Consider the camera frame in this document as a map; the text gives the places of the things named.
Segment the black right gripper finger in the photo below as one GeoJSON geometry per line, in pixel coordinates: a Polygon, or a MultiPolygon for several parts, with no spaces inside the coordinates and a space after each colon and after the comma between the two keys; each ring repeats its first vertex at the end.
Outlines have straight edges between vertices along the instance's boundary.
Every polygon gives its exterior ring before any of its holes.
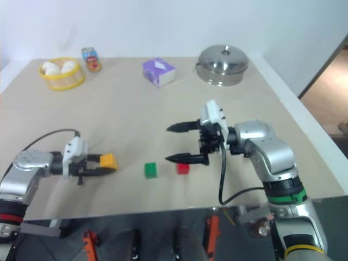
{"type": "Polygon", "coordinates": [[[209,165],[209,158],[204,154],[178,153],[165,158],[177,164],[202,164],[209,165]]]}
{"type": "Polygon", "coordinates": [[[167,127],[168,132],[174,132],[174,133],[185,133],[188,131],[194,131],[200,129],[200,120],[196,121],[188,121],[188,122],[180,122],[175,123],[169,127],[167,127]]]}

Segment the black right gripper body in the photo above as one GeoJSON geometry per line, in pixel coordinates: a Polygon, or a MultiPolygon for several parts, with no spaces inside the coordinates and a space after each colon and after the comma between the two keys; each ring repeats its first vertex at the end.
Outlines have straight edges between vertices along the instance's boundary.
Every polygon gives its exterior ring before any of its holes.
{"type": "Polygon", "coordinates": [[[200,153],[208,155],[217,152],[220,149],[220,144],[223,142],[223,134],[220,125],[218,123],[203,124],[200,121],[198,124],[200,153]]]}

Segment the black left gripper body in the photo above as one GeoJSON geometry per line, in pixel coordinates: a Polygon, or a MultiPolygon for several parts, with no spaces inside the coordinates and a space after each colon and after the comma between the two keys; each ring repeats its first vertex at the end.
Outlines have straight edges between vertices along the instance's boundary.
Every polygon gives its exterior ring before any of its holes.
{"type": "Polygon", "coordinates": [[[73,157],[69,163],[69,175],[78,178],[77,185],[84,184],[89,159],[90,156],[87,154],[85,156],[73,157]]]}

